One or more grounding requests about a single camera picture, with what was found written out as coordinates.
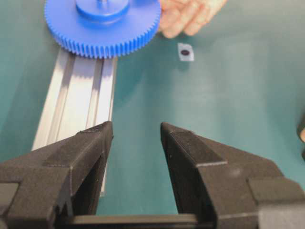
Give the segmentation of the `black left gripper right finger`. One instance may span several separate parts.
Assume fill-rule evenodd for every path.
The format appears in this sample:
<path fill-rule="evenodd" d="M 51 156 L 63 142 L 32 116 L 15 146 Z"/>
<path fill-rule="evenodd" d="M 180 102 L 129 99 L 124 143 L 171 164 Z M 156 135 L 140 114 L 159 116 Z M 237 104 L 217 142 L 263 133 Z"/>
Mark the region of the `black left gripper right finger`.
<path fill-rule="evenodd" d="M 302 229 L 305 192 L 271 160 L 162 123 L 177 210 L 216 229 Z"/>

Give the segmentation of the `blurred human hand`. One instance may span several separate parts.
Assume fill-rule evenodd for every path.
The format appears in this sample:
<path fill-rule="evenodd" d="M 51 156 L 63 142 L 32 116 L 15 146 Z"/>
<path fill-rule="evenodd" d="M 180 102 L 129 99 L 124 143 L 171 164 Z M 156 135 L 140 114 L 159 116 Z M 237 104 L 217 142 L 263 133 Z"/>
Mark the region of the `blurred human hand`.
<path fill-rule="evenodd" d="M 167 39 L 196 35 L 225 5 L 225 0 L 162 0 L 158 32 Z"/>

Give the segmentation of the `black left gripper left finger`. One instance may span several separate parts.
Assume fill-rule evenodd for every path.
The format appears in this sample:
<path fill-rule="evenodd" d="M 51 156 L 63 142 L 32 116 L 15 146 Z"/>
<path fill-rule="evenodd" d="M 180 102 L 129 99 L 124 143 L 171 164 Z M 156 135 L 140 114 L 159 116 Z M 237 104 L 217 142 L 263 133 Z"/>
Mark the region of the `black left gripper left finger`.
<path fill-rule="evenodd" d="M 52 229 L 61 216 L 94 215 L 113 139 L 104 122 L 0 165 L 0 226 Z"/>

